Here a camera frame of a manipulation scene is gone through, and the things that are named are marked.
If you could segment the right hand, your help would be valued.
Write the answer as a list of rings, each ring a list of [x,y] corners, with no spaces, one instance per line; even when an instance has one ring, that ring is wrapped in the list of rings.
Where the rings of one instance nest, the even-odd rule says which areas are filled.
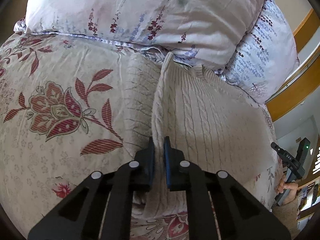
[[[286,197],[280,201],[278,205],[286,205],[289,204],[290,202],[294,201],[296,198],[298,190],[298,184],[294,181],[287,183],[286,182],[286,174],[284,174],[280,181],[279,184],[276,187],[276,194],[283,194],[287,192]]]

